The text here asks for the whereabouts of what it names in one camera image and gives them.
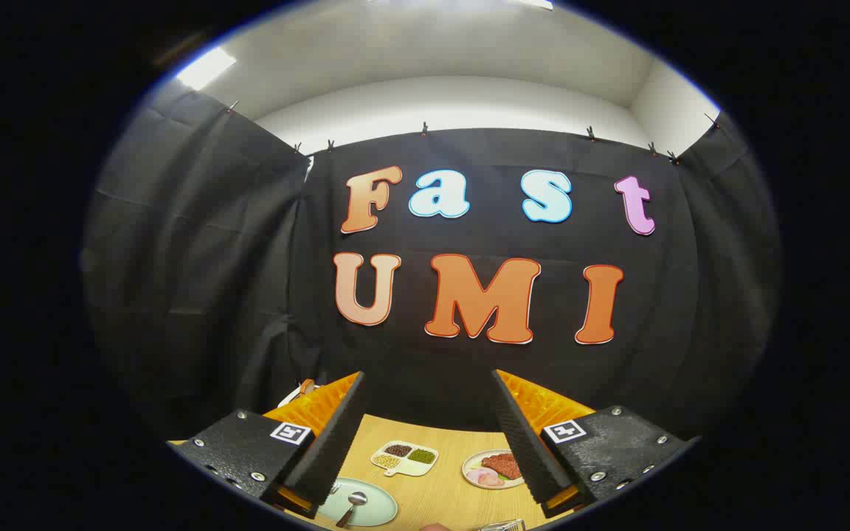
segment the ceiling light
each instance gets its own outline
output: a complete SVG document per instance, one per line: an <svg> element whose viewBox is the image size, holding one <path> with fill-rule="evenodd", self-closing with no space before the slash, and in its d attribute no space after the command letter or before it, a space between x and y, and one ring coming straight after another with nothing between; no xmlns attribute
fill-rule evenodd
<svg viewBox="0 0 850 531"><path fill-rule="evenodd" d="M517 0L517 2L527 6L543 7L544 10L553 10L553 2L547 2L547 0Z"/></svg>
<svg viewBox="0 0 850 531"><path fill-rule="evenodd" d="M225 50L221 47L212 48L208 53L182 69L182 72L176 75L176 79L182 81L186 86L200 91L202 87L222 75L234 63L235 58L225 53Z"/></svg>

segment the white ceiling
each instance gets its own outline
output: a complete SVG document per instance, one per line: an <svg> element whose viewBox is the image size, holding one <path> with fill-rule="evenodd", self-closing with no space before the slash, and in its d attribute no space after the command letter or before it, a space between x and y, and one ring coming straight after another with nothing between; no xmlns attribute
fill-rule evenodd
<svg viewBox="0 0 850 531"><path fill-rule="evenodd" d="M426 75L506 77L629 107L654 57L571 11L506 0L321 0L222 47L237 58L203 93L252 120L317 95Z"/></svg>

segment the orange letter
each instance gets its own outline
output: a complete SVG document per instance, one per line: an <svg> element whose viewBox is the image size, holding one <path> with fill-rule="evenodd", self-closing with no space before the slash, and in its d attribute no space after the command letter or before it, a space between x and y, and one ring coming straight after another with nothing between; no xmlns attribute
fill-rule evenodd
<svg viewBox="0 0 850 531"><path fill-rule="evenodd" d="M368 231L372 229L379 219L371 214L369 205L376 205L376 209L384 209L389 204L389 185L377 184L372 187L373 182L387 181L397 184L402 180L402 170L398 166L389 166L371 173L357 175L347 181L350 188L350 206L347 208L347 220L340 226L340 232L349 235L351 232Z"/></svg>
<svg viewBox="0 0 850 531"><path fill-rule="evenodd" d="M475 339L490 320L494 310L497 321L487 330L487 339L495 343L522 345L533 341L527 327L530 320L530 293L533 279L540 275L540 264L525 258L506 260L490 281L481 287L477 272L467 256L439 254L432 258L438 271L438 298L435 318L425 325L431 336L455 337L455 305L470 339Z"/></svg>
<svg viewBox="0 0 850 531"><path fill-rule="evenodd" d="M583 270L583 276L590 281L590 306L586 309L583 328L576 333L576 343L608 343L615 337L615 331L612 330L615 288L625 275L614 265L590 265Z"/></svg>
<svg viewBox="0 0 850 531"><path fill-rule="evenodd" d="M336 265L336 308L351 322L374 326L384 322L392 307L392 274L402 265L394 254L376 254L369 260L376 270L376 298L372 306L364 308L356 302L356 272L363 265L363 257L352 252L334 255Z"/></svg>

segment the white plate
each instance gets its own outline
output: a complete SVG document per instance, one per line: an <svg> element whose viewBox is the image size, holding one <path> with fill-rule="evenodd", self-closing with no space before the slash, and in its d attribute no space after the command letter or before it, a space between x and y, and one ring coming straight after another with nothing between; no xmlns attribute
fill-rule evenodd
<svg viewBox="0 0 850 531"><path fill-rule="evenodd" d="M340 488L327 496L327 501L324 501L317 508L317 512L324 517L339 521L352 505L347 498L356 491L361 491L367 495L367 503L356 505L348 522L350 527L354 527L354 525L357 525L357 527L374 527L374 525L386 524L398 514L398 504L395 503L395 498L387 491L382 490L382 487L376 487L365 481L348 477L338 477L336 483L340 483Z"/></svg>
<svg viewBox="0 0 850 531"><path fill-rule="evenodd" d="M465 480L468 483L472 484L475 487L481 488L490 488L490 490L503 490L503 488L516 487L517 485L523 484L523 476L516 479L507 479L503 482L503 485L500 487L487 487L486 485L482 485L476 481L472 481L471 478L468 477L469 471L474 470L475 468L481 467L481 461L485 457L496 456L497 454L512 454L513 451L510 450L487 450L480 451L478 454L471 456L465 459L465 462L461 465L461 474L465 477Z"/></svg>

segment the wooden table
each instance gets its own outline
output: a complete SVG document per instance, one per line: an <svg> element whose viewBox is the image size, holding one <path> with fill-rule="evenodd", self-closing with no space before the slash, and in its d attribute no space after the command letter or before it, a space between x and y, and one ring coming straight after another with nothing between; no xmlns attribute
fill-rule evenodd
<svg viewBox="0 0 850 531"><path fill-rule="evenodd" d="M411 477L397 473L386 477L385 469L370 463L369 457L391 440L404 440L434 448L438 450L438 461L423 476ZM427 524L442 524L452 531L465 531L494 521L515 518L523 518L527 529L530 529L569 514L566 512L554 518L544 518L543 511L533 501L525 483L504 490L489 490L475 487L465 480L461 474L461 465L466 458L478 451L506 448L509 446L503 433L442 430L397 423L366 414L339 476L384 488L398 503L398 515L392 521L368 529L418 531ZM289 514L320 527L339 529L334 526L335 521L321 514L317 514L313 520Z"/></svg>

